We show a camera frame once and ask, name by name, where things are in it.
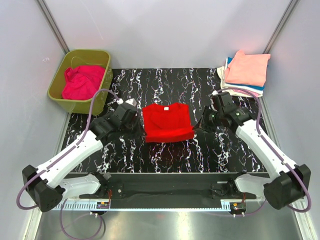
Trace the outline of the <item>red t-shirt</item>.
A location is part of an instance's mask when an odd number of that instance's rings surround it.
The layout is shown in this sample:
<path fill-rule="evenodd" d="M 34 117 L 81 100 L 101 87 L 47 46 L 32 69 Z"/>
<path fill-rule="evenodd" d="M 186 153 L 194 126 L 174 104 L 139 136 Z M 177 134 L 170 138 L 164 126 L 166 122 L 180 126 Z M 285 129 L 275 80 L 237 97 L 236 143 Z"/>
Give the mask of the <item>red t-shirt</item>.
<path fill-rule="evenodd" d="M 175 143 L 194 138 L 187 104 L 153 103 L 142 108 L 142 117 L 147 143 Z"/>

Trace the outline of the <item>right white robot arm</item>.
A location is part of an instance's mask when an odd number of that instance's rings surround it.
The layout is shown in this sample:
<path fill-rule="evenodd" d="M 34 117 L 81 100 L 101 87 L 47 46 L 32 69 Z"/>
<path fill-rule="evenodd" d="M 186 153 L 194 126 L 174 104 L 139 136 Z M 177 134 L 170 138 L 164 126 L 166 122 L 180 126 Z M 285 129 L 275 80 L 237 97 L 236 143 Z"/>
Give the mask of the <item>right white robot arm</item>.
<path fill-rule="evenodd" d="M 230 197 L 236 199 L 244 193 L 263 197 L 276 210 L 306 198 L 306 208 L 296 211 L 309 211 L 312 206 L 308 191 L 311 170 L 305 164 L 298 165 L 281 151 L 260 127 L 259 121 L 259 116 L 254 117 L 247 108 L 237 106 L 229 92 L 217 90 L 194 129 L 207 133 L 221 127 L 229 129 L 246 143 L 265 167 L 268 177 L 238 173 L 227 183 Z"/>

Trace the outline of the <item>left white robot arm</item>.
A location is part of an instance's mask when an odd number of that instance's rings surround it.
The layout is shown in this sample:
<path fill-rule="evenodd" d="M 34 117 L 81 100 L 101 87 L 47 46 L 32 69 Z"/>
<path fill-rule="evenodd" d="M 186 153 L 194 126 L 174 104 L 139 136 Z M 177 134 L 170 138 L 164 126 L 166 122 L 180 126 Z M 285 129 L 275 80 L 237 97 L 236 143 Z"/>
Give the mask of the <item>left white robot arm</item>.
<path fill-rule="evenodd" d="M 25 190 L 37 208 L 45 213 L 66 199 L 103 198 L 108 193 L 106 174 L 93 171 L 82 177 L 66 176 L 116 137 L 140 135 L 142 128 L 136 105 L 133 98 L 119 103 L 115 111 L 94 119 L 89 128 L 56 156 L 38 167 L 28 165 L 22 170 Z"/>

